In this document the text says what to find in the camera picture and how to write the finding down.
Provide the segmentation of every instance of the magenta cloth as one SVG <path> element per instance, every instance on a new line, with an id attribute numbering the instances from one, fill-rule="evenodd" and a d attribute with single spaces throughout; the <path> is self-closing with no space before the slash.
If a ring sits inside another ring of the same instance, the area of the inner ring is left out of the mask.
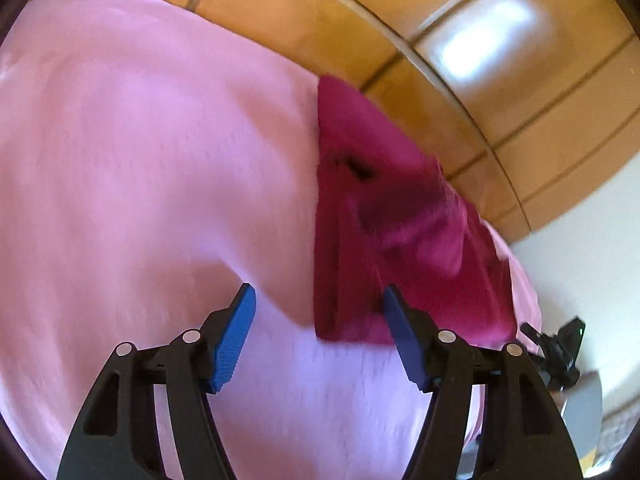
<path id="1" fill-rule="evenodd" d="M 392 344 L 382 290 L 393 283 L 409 305 L 473 345 L 512 340 L 509 261 L 436 158 L 333 76 L 320 78 L 318 124 L 316 333 Z"/>
<path id="2" fill-rule="evenodd" d="M 402 477 L 430 396 L 394 348 L 313 327 L 317 86 L 161 0 L 35 0 L 20 15 L 0 47 L 0 412 L 47 479 L 113 348 L 167 344 L 242 281 L 257 313 L 212 400 L 239 480 Z M 539 327 L 511 273 L 516 316 Z M 467 440 L 481 410 L 474 388 Z"/>

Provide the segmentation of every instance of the red towel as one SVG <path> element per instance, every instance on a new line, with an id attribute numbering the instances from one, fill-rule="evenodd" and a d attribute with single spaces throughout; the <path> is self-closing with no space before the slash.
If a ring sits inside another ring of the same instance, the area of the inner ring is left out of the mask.
<path id="1" fill-rule="evenodd" d="M 318 123 L 317 335 L 391 344 L 382 290 L 395 283 L 409 305 L 470 344 L 513 339 L 509 263 L 436 158 L 332 76 L 320 78 Z"/>

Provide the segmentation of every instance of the white wall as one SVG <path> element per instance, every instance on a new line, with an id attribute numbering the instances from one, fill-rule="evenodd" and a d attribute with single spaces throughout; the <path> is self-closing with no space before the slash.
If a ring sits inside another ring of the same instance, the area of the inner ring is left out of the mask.
<path id="1" fill-rule="evenodd" d="M 586 323 L 578 367 L 602 378 L 604 410 L 640 394 L 640 155 L 575 208 L 512 247 L 545 332 Z"/>

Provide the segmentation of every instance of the silver screw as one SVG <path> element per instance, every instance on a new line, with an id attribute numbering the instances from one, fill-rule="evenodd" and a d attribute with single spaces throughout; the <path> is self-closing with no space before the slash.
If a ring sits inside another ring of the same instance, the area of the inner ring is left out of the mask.
<path id="1" fill-rule="evenodd" d="M 118 354 L 120 357 L 127 355 L 132 350 L 133 346 L 131 345 L 131 343 L 120 343 L 118 346 L 116 346 L 116 354 Z"/>
<path id="2" fill-rule="evenodd" d="M 438 339 L 443 343 L 453 343 L 456 340 L 456 335 L 451 330 L 440 330 Z"/>
<path id="3" fill-rule="evenodd" d="M 182 334 L 182 340 L 185 343 L 195 343 L 199 339 L 200 339 L 200 332 L 198 332 L 197 330 L 189 330 L 188 332 L 185 332 L 184 334 Z"/>
<path id="4" fill-rule="evenodd" d="M 509 355 L 518 357 L 522 355 L 522 348 L 520 347 L 520 345 L 516 345 L 516 343 L 509 343 L 507 345 L 507 352 L 509 353 Z"/>

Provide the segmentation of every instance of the blue gripper pad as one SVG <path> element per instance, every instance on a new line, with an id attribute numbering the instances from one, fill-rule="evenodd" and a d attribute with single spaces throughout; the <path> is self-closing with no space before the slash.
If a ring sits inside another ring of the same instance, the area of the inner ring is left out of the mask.
<path id="1" fill-rule="evenodd" d="M 236 363 L 240 357 L 242 346 L 249 333 L 249 328 L 255 316 L 255 289 L 245 284 L 236 297 L 237 305 L 231 319 L 214 351 L 214 373 L 209 383 L 217 393 L 220 388 L 231 380 L 231 376 L 236 369 Z"/>
<path id="2" fill-rule="evenodd" d="M 437 333 L 435 324 L 425 313 L 410 308 L 395 285 L 384 290 L 383 312 L 407 377 L 426 392 L 430 378 L 424 366 L 425 350 Z"/>

